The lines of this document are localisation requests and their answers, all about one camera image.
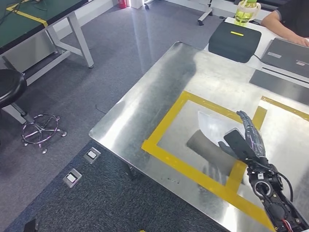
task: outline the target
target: black stool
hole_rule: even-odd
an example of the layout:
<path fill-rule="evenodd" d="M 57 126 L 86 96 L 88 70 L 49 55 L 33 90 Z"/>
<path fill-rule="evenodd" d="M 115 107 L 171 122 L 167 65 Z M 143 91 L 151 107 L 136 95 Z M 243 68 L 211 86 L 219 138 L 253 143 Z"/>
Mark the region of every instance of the black stool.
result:
<path fill-rule="evenodd" d="M 43 154 L 47 148 L 42 143 L 50 139 L 57 132 L 65 137 L 66 132 L 58 128 L 60 117 L 50 114 L 41 114 L 31 117 L 14 102 L 23 94 L 27 87 L 26 79 L 20 72 L 8 69 L 0 70 L 0 109 L 11 105 L 23 117 L 26 122 L 23 126 L 22 138 L 25 146 L 28 144 L 38 145 Z"/>

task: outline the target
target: person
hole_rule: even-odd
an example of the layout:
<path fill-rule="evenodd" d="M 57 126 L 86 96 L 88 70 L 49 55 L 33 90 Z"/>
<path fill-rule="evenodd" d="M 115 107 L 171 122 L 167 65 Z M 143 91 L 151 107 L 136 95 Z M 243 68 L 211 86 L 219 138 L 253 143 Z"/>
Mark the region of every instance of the person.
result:
<path fill-rule="evenodd" d="M 309 0 L 290 0 L 266 16 L 262 25 L 284 39 L 309 46 Z"/>

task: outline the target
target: person's arm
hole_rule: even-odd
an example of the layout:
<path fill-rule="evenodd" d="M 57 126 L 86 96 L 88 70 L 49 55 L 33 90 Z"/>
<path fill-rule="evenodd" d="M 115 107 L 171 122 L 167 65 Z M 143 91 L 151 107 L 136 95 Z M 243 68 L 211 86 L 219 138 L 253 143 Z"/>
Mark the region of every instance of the person's arm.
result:
<path fill-rule="evenodd" d="M 264 18 L 262 21 L 262 25 L 289 41 L 302 46 L 309 46 L 309 41 L 306 38 L 296 35 L 295 32 L 283 26 L 280 21 L 280 16 L 277 11 L 274 11 Z"/>

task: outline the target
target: person's hand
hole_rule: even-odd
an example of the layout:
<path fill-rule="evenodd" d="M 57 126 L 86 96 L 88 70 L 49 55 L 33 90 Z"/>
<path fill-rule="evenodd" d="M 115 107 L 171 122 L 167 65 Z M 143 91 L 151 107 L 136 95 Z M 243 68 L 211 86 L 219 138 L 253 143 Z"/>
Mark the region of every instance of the person's hand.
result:
<path fill-rule="evenodd" d="M 309 47 L 309 41 L 308 40 L 307 40 L 306 38 L 301 37 L 301 36 L 296 35 L 296 34 L 292 34 L 291 36 L 289 36 L 286 39 L 289 40 L 289 41 L 291 41 L 292 43 L 295 43 L 295 44 L 299 44 L 299 45 L 302 45 L 302 46 Z"/>

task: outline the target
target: robotic arm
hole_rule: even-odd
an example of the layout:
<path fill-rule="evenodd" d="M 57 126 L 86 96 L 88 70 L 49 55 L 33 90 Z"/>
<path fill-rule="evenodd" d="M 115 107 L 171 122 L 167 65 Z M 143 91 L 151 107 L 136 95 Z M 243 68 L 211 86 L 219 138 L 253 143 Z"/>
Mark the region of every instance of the robotic arm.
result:
<path fill-rule="evenodd" d="M 237 112 L 245 128 L 245 139 L 237 129 L 224 136 L 224 139 L 238 159 L 248 165 L 247 175 L 253 192 L 264 205 L 269 219 L 277 232 L 304 232 L 309 224 L 293 204 L 293 191 L 290 182 L 268 163 L 262 138 L 252 120 L 243 111 Z M 281 178 L 289 184 L 290 199 L 283 193 Z"/>

